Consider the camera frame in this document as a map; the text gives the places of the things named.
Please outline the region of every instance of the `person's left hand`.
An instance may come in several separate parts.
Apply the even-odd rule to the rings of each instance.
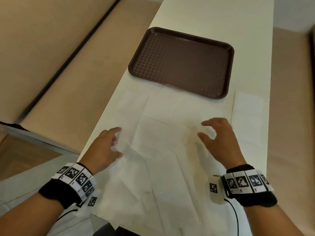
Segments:
[[[79,161],[88,168],[93,175],[105,170],[111,163],[116,161],[117,158],[123,156],[121,152],[113,152],[111,150],[111,146],[117,141],[115,134],[119,131],[121,131],[121,127],[115,127],[109,131],[102,131]]]

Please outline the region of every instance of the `finger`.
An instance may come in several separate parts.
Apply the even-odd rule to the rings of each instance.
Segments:
[[[99,134],[99,136],[100,136],[100,137],[101,137],[101,136],[105,136],[107,132],[108,132],[108,130],[103,130],[103,131]]]
[[[217,119],[213,119],[213,118],[203,121],[201,125],[212,127],[215,131],[217,131],[220,128],[220,123],[217,121]]]
[[[112,152],[112,156],[114,157],[114,159],[121,158],[121,157],[123,157],[123,153],[122,152]]]
[[[121,127],[114,127],[112,129],[109,129],[109,131],[106,134],[106,137],[113,139],[115,134],[119,131],[121,131]]]
[[[203,132],[198,132],[197,135],[200,138],[200,140],[204,143],[206,148],[210,150],[213,140],[207,134]]]

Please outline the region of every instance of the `white table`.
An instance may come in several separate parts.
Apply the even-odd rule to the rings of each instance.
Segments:
[[[228,120],[231,120],[235,91],[261,96],[264,99],[262,146],[255,152],[255,167],[266,173],[269,97],[271,75],[271,52],[273,33],[273,0],[164,0],[150,27],[162,27],[191,35],[229,43],[235,50],[229,93],[219,101],[211,101],[215,108],[220,108]],[[106,106],[79,159],[89,148],[99,133],[108,129],[116,106],[122,94],[127,91],[150,94],[156,86],[146,81],[134,79],[126,70],[112,98]],[[222,226],[234,224],[233,211],[226,207],[218,215],[208,212],[209,220],[218,220],[221,228],[213,229],[220,235],[234,235],[236,232],[222,231]],[[248,223],[242,213],[240,225]],[[155,235],[144,228],[130,228],[141,235]]]

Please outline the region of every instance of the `forearm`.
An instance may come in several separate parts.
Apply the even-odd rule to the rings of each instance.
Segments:
[[[253,236],[303,236],[278,206],[244,207]]]
[[[0,217],[1,235],[47,235],[63,211],[58,201],[37,193]]]

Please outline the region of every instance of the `brown plastic tray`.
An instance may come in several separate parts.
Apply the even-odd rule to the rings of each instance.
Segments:
[[[152,27],[128,65],[131,75],[212,99],[227,95],[234,49],[231,45]]]

